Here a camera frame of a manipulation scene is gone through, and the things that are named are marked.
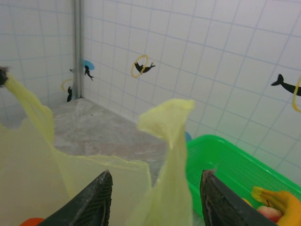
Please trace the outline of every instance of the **apple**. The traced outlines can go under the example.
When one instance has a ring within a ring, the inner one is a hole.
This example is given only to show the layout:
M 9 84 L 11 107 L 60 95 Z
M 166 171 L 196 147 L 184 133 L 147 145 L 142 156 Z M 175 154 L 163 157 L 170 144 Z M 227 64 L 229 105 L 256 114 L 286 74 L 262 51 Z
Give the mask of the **apple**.
M 280 211 L 269 206 L 260 206 L 257 211 L 274 223 L 277 223 L 282 217 L 282 213 Z

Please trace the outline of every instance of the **green tray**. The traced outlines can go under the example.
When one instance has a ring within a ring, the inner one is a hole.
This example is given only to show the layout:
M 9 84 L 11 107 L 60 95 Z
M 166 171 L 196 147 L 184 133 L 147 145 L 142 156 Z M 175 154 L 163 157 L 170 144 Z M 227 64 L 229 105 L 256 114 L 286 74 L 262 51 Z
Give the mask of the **green tray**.
M 254 208 L 261 204 L 251 197 L 253 186 L 271 191 L 286 190 L 301 200 L 301 187 L 221 137 L 200 136 L 189 141 L 187 149 L 187 181 L 193 209 L 201 217 L 199 187 L 203 170 L 217 169 L 215 175 Z

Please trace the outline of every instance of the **orange object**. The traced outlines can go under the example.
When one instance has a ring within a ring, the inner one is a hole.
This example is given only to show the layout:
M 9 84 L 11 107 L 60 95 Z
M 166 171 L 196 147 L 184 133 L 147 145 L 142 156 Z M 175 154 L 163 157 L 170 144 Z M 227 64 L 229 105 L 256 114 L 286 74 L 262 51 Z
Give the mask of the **orange object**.
M 24 221 L 20 226 L 36 226 L 39 223 L 41 223 L 44 219 L 42 218 L 30 218 L 26 221 Z

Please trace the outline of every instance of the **yellow object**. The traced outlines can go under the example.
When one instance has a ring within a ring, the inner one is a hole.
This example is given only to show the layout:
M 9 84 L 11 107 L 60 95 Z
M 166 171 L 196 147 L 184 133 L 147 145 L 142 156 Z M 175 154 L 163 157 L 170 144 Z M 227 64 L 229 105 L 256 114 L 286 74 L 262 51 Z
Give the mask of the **yellow object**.
M 165 140 L 168 151 L 156 185 L 125 226 L 192 226 L 184 127 L 193 108 L 193 100 L 171 99 L 140 116 L 138 129 Z
M 145 62 L 145 64 L 144 64 L 142 70 L 139 72 L 138 75 L 134 75 L 133 70 L 134 70 L 134 67 L 135 67 L 135 63 L 137 63 L 138 60 L 140 60 L 140 59 L 142 59 L 142 58 L 144 58 L 144 57 L 146 58 L 146 62 Z M 145 70 L 145 68 L 146 68 L 146 65 L 147 65 L 148 61 L 149 61 L 149 57 L 148 57 L 147 55 L 142 55 L 142 56 L 138 57 L 138 58 L 135 60 L 135 62 L 133 63 L 133 66 L 132 66 L 132 70 L 131 70 L 131 74 L 132 74 L 132 76 L 133 76 L 134 78 L 139 78 L 139 76 L 142 75 L 142 73 L 144 72 L 144 70 Z
M 279 210 L 283 216 L 277 222 L 279 226 L 301 226 L 301 202 L 286 191 L 272 192 L 261 187 L 253 187 L 252 197 Z
M 244 198 L 243 198 L 243 200 L 244 200 L 246 203 L 248 203 L 251 207 L 253 207 L 252 204 L 251 204 L 247 199 L 244 199 Z
M 295 111 L 301 113 L 301 110 L 298 109 L 298 106 L 297 106 L 297 104 L 296 104 L 296 96 L 297 96 L 297 93 L 298 93 L 298 89 L 299 89 L 300 82 L 301 82 L 301 76 L 299 77 L 298 82 L 297 82 L 297 85 L 296 85 L 296 88 L 295 88 L 295 90 L 294 90 L 294 92 L 293 92 L 292 106 L 293 106 L 293 109 L 294 109 Z
M 0 225 L 47 218 L 104 170 L 113 177 L 110 225 L 123 226 L 151 189 L 149 166 L 116 156 L 69 156 L 53 147 L 52 111 L 11 74 L 6 88 L 28 118 L 19 129 L 0 124 Z
M 65 80 L 65 81 L 62 82 L 62 84 L 61 84 L 62 91 L 66 92 L 65 87 L 64 87 L 64 84 L 65 84 L 66 82 L 72 81 L 72 80 L 73 80 L 73 79 L 67 79 L 67 80 Z

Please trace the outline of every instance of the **yellow ring decal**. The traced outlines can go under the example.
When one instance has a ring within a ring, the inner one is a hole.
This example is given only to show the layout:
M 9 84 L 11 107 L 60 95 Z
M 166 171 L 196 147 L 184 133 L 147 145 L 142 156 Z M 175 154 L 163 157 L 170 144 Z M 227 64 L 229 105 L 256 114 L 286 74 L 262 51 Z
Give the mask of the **yellow ring decal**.
M 292 106 L 293 106 L 293 109 L 297 112 L 300 112 L 301 113 L 301 110 L 298 109 L 298 106 L 296 104 L 296 96 L 297 96 L 297 93 L 298 93 L 298 89 L 299 89 L 299 85 L 300 85 L 300 82 L 301 82 L 301 76 L 297 82 L 297 85 L 296 85 L 296 88 L 293 92 L 293 99 L 292 99 Z
M 145 62 L 145 64 L 144 64 L 142 70 L 139 72 L 138 75 L 134 75 L 133 69 L 134 69 L 134 67 L 135 67 L 135 63 L 137 63 L 138 60 L 140 60 L 140 59 L 142 59 L 142 58 L 144 58 L 144 57 L 146 58 L 146 62 Z M 131 70 L 131 74 L 132 74 L 132 76 L 133 76 L 134 78 L 139 78 L 139 76 L 142 75 L 142 73 L 144 72 L 144 70 L 145 70 L 145 68 L 146 68 L 146 65 L 147 65 L 148 61 L 149 61 L 149 57 L 148 57 L 147 55 L 142 55 L 142 56 L 140 56 L 140 57 L 138 57 L 138 58 L 136 59 L 136 61 L 133 63 L 132 70 Z
M 66 90 L 65 90 L 65 88 L 64 88 L 64 84 L 65 84 L 66 82 L 72 81 L 72 80 L 73 80 L 73 79 L 67 79 L 67 80 L 65 80 L 65 81 L 62 82 L 62 84 L 61 84 L 62 91 L 66 92 Z

